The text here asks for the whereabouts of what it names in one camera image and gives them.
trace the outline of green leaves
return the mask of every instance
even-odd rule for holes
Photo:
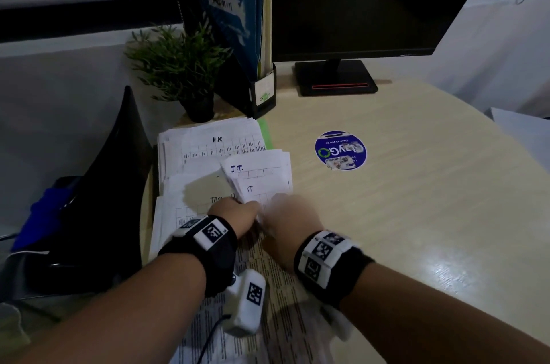
[[[140,30],[139,35],[132,32],[132,38],[124,54],[133,61],[132,68],[141,72],[138,79],[161,92],[152,96],[158,101],[193,100],[208,94],[231,55],[230,48],[215,44],[207,19],[192,35],[160,26],[145,33]]]

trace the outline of black chair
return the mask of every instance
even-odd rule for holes
[[[61,228],[40,241],[48,254],[10,255],[0,302],[101,292],[141,269],[140,209],[153,149],[129,86],[103,148],[60,211]]]

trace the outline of blue fabric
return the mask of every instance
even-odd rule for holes
[[[68,187],[46,189],[40,200],[31,205],[31,215],[13,243],[11,252],[24,249],[56,232],[61,227],[59,210],[69,201],[72,191]]]

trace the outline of black plant pot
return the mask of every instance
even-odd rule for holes
[[[179,100],[189,119],[196,123],[208,122],[214,117],[214,92],[202,96],[194,101]]]

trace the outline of green paper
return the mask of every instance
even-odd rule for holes
[[[262,131],[262,137],[266,144],[266,149],[273,149],[273,144],[271,142],[270,131],[267,127],[267,122],[264,118],[258,119],[258,124],[260,125],[260,131]]]

